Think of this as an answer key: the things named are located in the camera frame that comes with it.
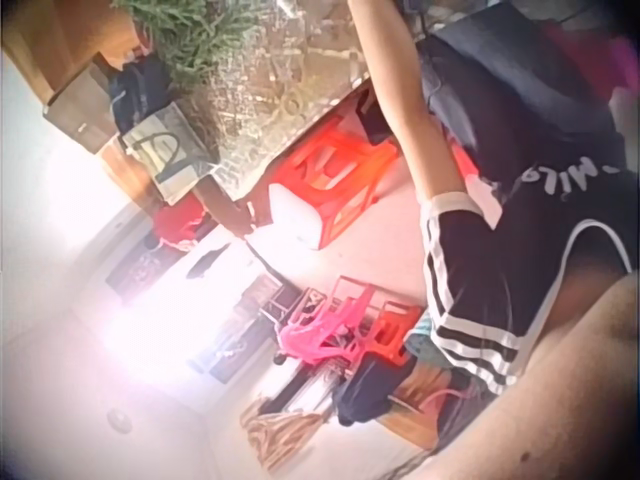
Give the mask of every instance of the green plant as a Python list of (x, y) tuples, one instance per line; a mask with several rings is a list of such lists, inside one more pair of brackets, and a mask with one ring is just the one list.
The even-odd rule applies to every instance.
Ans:
[(242, 45), (254, 13), (223, 0), (113, 0), (152, 40), (176, 86), (207, 80), (222, 55)]

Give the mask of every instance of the shirt sleeve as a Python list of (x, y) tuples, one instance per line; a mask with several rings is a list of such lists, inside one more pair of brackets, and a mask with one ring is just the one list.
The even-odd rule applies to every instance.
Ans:
[(421, 212), (431, 339), (455, 366), (502, 393), (521, 339), (510, 333), (511, 308), (495, 232), (467, 194), (434, 197)]

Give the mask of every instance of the white stripe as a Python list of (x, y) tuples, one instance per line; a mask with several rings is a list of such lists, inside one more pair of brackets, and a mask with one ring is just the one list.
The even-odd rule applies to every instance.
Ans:
[(445, 357), (447, 357), (447, 360), (449, 360), (452, 365), (459, 368), (464, 368), (472, 375), (475, 375), (476, 377), (483, 380), (487, 384), (487, 387), (489, 387), (489, 390), (496, 395), (501, 395), (506, 390), (507, 386), (515, 384), (518, 380), (517, 377), (510, 376), (506, 378), (507, 386), (500, 385), (499, 383), (496, 383), (495, 378), (493, 378), (491, 372), (485, 370), (484, 368), (478, 367), (475, 363), (468, 360), (455, 359), (446, 351), (443, 351), (442, 353)]
[(443, 338), (438, 335), (437, 326), (431, 332), (431, 339), (441, 349), (446, 348), (466, 358), (479, 358), (485, 360), (489, 362), (493, 366), (493, 368), (496, 369), (496, 372), (501, 375), (507, 375), (509, 373), (509, 366), (511, 364), (509, 362), (506, 362), (502, 355), (500, 355), (500, 352), (497, 352), (496, 350), (487, 347), (473, 348), (464, 345), (458, 340)]
[(435, 290), (433, 286), (433, 282), (431, 281), (431, 270), (429, 270), (427, 261), (429, 260), (429, 255), (431, 255), (431, 250), (429, 249), (429, 245), (427, 241), (429, 240), (428, 233), (428, 218), (427, 218), (427, 209), (420, 209), (420, 228), (422, 230), (422, 240), (423, 245), (425, 247), (425, 258), (424, 258), (424, 278), (427, 284), (427, 308), (429, 310), (429, 314), (431, 318), (436, 318), (439, 316), (438, 306), (436, 303)]
[[(443, 195), (438, 195), (437, 197), (434, 197), (434, 199), (432, 200), (431, 209), (430, 210), (423, 209), (421, 214), (423, 215), (423, 217), (425, 217), (428, 214), (431, 214), (433, 212), (438, 212), (438, 214), (446, 213), (446, 212), (455, 210), (455, 209), (453, 210), (449, 209), (449, 207), (454, 207), (454, 206), (468, 207), (468, 208), (457, 208), (458, 210), (462, 209), (470, 212), (476, 212), (476, 209), (474, 209), (474, 205), (476, 209), (479, 211), (477, 204), (473, 201), (473, 199), (468, 194), (461, 193), (461, 192), (450, 192), (450, 193), (445, 193)], [(440, 228), (439, 228), (438, 218), (436, 217), (434, 219), (432, 217), (427, 219), (426, 225), (422, 223), (422, 228), (427, 230), (430, 234), (429, 245), (425, 245), (426, 246), (425, 277), (427, 281), (429, 313), (433, 317), (434, 323), (438, 326), (444, 325), (446, 328), (450, 330), (456, 330), (456, 331), (465, 333), (467, 335), (477, 337), (479, 339), (491, 340), (507, 348), (518, 350), (520, 348), (522, 340), (519, 337), (515, 336), (514, 334), (506, 330), (502, 330), (501, 328), (498, 328), (498, 327), (483, 325), (482, 323), (479, 323), (479, 322), (465, 320), (449, 314), (447, 314), (446, 322), (443, 320), (443, 316), (440, 315), (440, 312), (438, 312), (437, 306), (435, 304), (436, 292), (434, 289), (433, 282), (431, 281), (430, 271), (428, 269), (428, 264), (426, 262), (427, 259), (429, 258), (429, 254), (432, 254), (434, 257), (434, 270), (435, 270), (434, 273), (438, 282), (438, 296), (440, 297), (440, 300), (444, 309), (448, 311), (453, 307), (454, 302), (453, 302), (453, 296), (451, 295), (451, 291), (449, 289), (449, 283), (447, 281), (447, 267), (444, 260), (444, 254), (442, 252), (442, 246), (438, 241), (440, 238)]]
[(629, 259), (629, 254), (624, 247), (624, 243), (618, 236), (618, 234), (609, 226), (602, 222), (593, 219), (582, 220), (578, 223), (571, 235), (569, 235), (569, 240), (567, 241), (567, 245), (564, 249), (564, 253), (562, 255), (562, 261), (560, 263), (560, 270), (558, 271), (558, 275), (551, 285), (547, 296), (545, 297), (542, 305), (538, 309), (538, 313), (534, 317), (533, 323), (527, 332), (524, 341), (522, 342), (522, 346), (518, 350), (518, 355), (515, 360), (511, 364), (511, 368), (509, 369), (509, 373), (511, 375), (521, 375), (524, 373), (525, 366), (529, 361), (529, 357), (531, 356), (531, 351), (533, 350), (533, 346), (538, 341), (538, 337), (542, 332), (542, 328), (544, 327), (547, 318), (549, 317), (549, 313), (551, 312), (551, 307), (556, 301), (558, 297), (558, 292), (560, 291), (560, 285), (562, 284), (562, 279), (564, 278), (564, 271), (567, 267), (567, 259), (569, 258), (569, 254), (571, 253), (571, 248), (575, 243), (578, 235), (580, 235), (584, 230), (589, 227), (599, 227), (605, 231), (611, 238), (611, 241), (618, 250), (618, 254), (622, 259), (622, 263), (624, 263), (624, 268), (627, 270), (627, 273), (631, 273), (633, 268), (631, 266), (631, 260)]

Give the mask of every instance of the red plastic stool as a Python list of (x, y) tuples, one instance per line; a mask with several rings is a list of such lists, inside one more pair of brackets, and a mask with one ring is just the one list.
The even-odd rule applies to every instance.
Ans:
[[(389, 310), (389, 307), (401, 312)], [(367, 335), (365, 350), (377, 353), (395, 365), (403, 366), (411, 358), (411, 354), (404, 348), (404, 337), (418, 323), (423, 311), (422, 307), (385, 302)]]
[(273, 222), (320, 250), (372, 203), (394, 160), (390, 142), (373, 146), (332, 117), (279, 168), (269, 186)]

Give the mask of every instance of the table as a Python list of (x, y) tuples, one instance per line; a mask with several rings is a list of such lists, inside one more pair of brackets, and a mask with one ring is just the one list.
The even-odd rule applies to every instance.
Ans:
[[(347, 0), (256, 3), (259, 26), (242, 51), (221, 61), (209, 85), (178, 101), (215, 152), (212, 175), (232, 200), (247, 195), (275, 159), (368, 79)], [(425, 22), (438, 28), (486, 2), (431, 4)], [(420, 35), (418, 18), (410, 23)]]

